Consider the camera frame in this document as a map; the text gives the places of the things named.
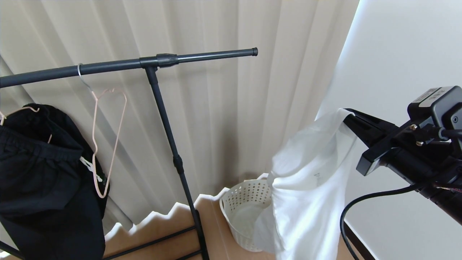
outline black metal rack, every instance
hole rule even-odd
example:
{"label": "black metal rack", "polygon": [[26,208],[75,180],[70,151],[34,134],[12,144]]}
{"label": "black metal rack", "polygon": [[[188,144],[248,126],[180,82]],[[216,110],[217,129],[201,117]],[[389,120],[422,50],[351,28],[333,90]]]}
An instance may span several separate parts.
{"label": "black metal rack", "polygon": [[[173,138],[173,134],[172,134],[170,124],[169,124],[169,119],[167,117],[167,111],[165,110],[164,101],[162,100],[162,96],[160,94],[156,71],[158,68],[171,67],[173,65],[177,65],[179,63],[185,63],[185,62],[197,62],[197,61],[226,59],[226,58],[234,58],[234,57],[242,57],[242,56],[257,56],[257,55],[258,55],[258,49],[252,48],[252,49],[246,49],[246,50],[230,50],[230,51],[209,52],[209,53],[199,53],[199,54],[189,54],[189,55],[157,54],[156,56],[152,56],[152,57],[142,57],[139,59],[121,60],[121,61],[114,61],[114,62],[99,62],[99,63],[92,63],[92,64],[86,64],[86,65],[80,66],[80,73],[82,75],[103,73],[103,72],[109,72],[109,71],[119,71],[119,70],[126,70],[126,69],[135,69],[135,68],[143,68],[146,71],[146,75],[149,80],[149,84],[151,85],[152,93],[154,94],[154,98],[157,103],[157,108],[159,110],[162,123],[164,125],[165,133],[167,135],[167,139],[170,144],[170,149],[173,154],[173,164],[176,168],[176,171],[180,175],[181,184],[183,186],[184,193],[186,195],[186,199],[188,201],[189,208],[191,210],[191,214],[194,219],[194,226],[191,226],[189,228],[180,230],[176,233],[161,237],[159,239],[153,240],[146,244],[134,247],[132,249],[120,252],[118,254],[103,258],[103,260],[110,260],[110,259],[117,258],[119,256],[134,252],[136,250],[148,247],[150,245],[153,245],[153,244],[156,244],[162,241],[165,241],[177,235],[192,231],[194,229],[197,231],[197,237],[199,239],[199,245],[201,248],[195,252],[192,252],[181,258],[178,258],[177,260],[188,259],[198,254],[202,254],[202,258],[204,260],[209,260],[208,252],[207,252],[207,245],[206,245],[205,237],[204,237],[204,231],[202,229],[202,224],[201,224],[201,219],[199,216],[199,212],[194,208],[194,202],[189,192],[188,183],[186,182],[186,177],[184,175],[183,162],[176,149],[175,140]],[[22,85],[22,84],[33,83],[33,82],[44,81],[44,80],[53,80],[53,79],[73,77],[73,76],[78,76],[78,75],[79,73],[77,71],[77,66],[68,66],[68,67],[62,67],[62,68],[39,70],[39,71],[34,71],[34,72],[0,77],[0,88]],[[7,244],[1,241],[0,241],[0,249],[20,259],[24,259],[24,257],[18,250],[8,246]]]}

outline black shorts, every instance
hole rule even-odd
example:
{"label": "black shorts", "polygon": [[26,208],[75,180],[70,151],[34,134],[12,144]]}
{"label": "black shorts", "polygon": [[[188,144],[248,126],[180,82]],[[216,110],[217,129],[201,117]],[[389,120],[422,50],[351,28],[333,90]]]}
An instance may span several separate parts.
{"label": "black shorts", "polygon": [[[93,151],[68,115],[26,106],[40,110],[18,111],[0,126],[0,222],[28,260],[101,260],[107,197],[80,162]],[[106,177],[96,168],[103,192]]]}

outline hanger hook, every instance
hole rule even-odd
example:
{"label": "hanger hook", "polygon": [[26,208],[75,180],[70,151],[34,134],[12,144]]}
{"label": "hanger hook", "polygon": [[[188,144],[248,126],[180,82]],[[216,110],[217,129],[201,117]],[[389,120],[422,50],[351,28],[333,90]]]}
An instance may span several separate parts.
{"label": "hanger hook", "polygon": [[80,79],[82,80],[82,82],[88,87],[88,89],[90,89],[90,91],[91,91],[90,85],[88,85],[88,84],[85,82],[84,78],[82,77],[82,74],[80,73],[80,65],[83,65],[83,64],[82,64],[82,63],[79,63],[79,64],[77,65],[77,72],[79,73],[79,77],[80,77]]}

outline basket handle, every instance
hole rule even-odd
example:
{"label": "basket handle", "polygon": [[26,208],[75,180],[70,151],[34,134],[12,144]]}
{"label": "basket handle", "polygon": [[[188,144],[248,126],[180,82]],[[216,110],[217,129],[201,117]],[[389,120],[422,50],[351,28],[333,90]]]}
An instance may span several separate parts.
{"label": "basket handle", "polygon": [[220,199],[220,209],[221,209],[221,213],[223,214],[223,216],[225,216],[226,221],[230,223],[230,220],[228,219],[228,216],[225,213],[223,198]]}

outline white cloth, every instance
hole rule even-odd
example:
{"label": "white cloth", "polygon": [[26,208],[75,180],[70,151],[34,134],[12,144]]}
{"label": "white cloth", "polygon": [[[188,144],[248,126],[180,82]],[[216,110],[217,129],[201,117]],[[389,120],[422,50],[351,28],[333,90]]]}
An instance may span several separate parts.
{"label": "white cloth", "polygon": [[272,203],[254,226],[254,244],[277,260],[335,260],[339,219],[356,135],[339,109],[299,131],[273,157]]}

